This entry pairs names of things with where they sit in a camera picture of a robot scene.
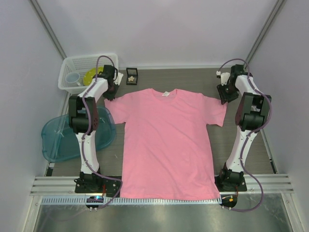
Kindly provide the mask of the pink t-shirt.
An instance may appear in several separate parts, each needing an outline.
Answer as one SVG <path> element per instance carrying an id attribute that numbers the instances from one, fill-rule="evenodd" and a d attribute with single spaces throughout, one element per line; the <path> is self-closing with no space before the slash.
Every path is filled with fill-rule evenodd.
<path id="1" fill-rule="evenodd" d="M 122 198 L 211 200 L 215 185 L 208 125 L 222 126 L 227 106 L 216 98 L 175 89 L 145 89 L 105 100 L 124 124 Z"/>

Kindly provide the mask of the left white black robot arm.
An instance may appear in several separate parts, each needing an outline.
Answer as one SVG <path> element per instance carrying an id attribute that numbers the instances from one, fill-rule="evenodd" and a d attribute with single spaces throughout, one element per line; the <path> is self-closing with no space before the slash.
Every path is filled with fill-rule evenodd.
<path id="1" fill-rule="evenodd" d="M 103 176 L 97 160 L 95 136 L 99 125 L 97 101 L 105 93 L 114 96 L 114 79 L 118 70 L 113 65 L 104 65 L 100 72 L 95 68 L 95 75 L 90 85 L 80 94 L 69 98 L 69 126 L 78 140 L 81 154 L 81 170 L 74 180 L 76 193 L 97 193 L 108 191 L 107 184 L 116 184 L 111 192 L 116 195 L 122 186 L 120 178 Z"/>

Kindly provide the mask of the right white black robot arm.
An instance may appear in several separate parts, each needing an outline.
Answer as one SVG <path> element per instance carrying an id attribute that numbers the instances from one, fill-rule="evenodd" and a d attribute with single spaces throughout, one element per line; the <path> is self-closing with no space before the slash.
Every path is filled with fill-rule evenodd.
<path id="1" fill-rule="evenodd" d="M 217 86 L 221 104 L 230 103 L 239 96 L 241 100 L 235 115 L 237 135 L 232 152 L 215 177 L 215 184 L 220 192 L 246 191 L 245 161 L 253 140 L 269 121 L 272 97 L 259 90 L 252 74 L 247 73 L 243 65 L 233 65 L 230 72 L 217 71 L 216 75 L 221 79 Z"/>

